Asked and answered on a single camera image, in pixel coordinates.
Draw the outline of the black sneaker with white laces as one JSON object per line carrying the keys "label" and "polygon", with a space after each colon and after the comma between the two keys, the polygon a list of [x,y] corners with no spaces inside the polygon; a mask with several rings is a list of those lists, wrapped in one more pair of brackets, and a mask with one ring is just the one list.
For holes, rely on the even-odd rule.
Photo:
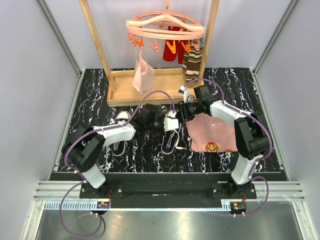
{"label": "black sneaker with white laces", "polygon": [[163,147],[165,141],[162,140],[160,149],[161,149],[161,152],[164,155],[172,154],[175,149],[176,150],[184,150],[184,149],[186,149],[185,147],[178,146],[178,143],[180,141],[181,127],[182,127],[182,124],[179,123],[179,128],[178,129],[171,130],[171,133],[169,134],[168,141],[167,141],[165,147]]}

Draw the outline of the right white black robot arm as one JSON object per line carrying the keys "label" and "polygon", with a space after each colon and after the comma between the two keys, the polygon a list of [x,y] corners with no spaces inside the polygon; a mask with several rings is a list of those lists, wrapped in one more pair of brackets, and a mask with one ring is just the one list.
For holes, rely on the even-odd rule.
{"label": "right white black robot arm", "polygon": [[241,110],[228,104],[224,99],[215,100],[206,85],[195,88],[199,93],[197,99],[188,101],[191,92],[185,85],[181,86],[178,93],[183,96],[183,101],[178,103],[177,114],[182,122],[190,123],[198,114],[205,114],[229,124],[234,130],[234,140],[239,153],[236,166],[231,172],[233,182],[227,185],[228,195],[239,198],[245,192],[244,184],[252,180],[254,168],[259,161],[269,157],[273,150],[273,140],[262,113]]}

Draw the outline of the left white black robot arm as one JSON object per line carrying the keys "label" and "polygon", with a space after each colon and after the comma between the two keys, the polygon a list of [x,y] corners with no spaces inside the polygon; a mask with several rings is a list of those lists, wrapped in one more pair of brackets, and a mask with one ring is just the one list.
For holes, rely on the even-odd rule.
{"label": "left white black robot arm", "polygon": [[97,164],[102,149],[112,146],[117,151],[140,131],[163,131],[165,119],[165,114],[155,105],[146,104],[138,106],[133,113],[120,111],[114,123],[107,126],[89,127],[81,124],[61,149],[64,163],[91,186],[90,192],[95,197],[103,198],[108,193],[107,180]]}

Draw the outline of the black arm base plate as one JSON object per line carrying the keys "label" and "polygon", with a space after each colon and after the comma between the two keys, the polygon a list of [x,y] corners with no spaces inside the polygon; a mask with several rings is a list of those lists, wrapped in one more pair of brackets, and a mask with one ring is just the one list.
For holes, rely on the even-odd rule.
{"label": "black arm base plate", "polygon": [[99,190],[85,183],[81,199],[111,198],[113,209],[221,208],[222,200],[256,200],[253,183],[236,186],[230,173],[106,173]]}

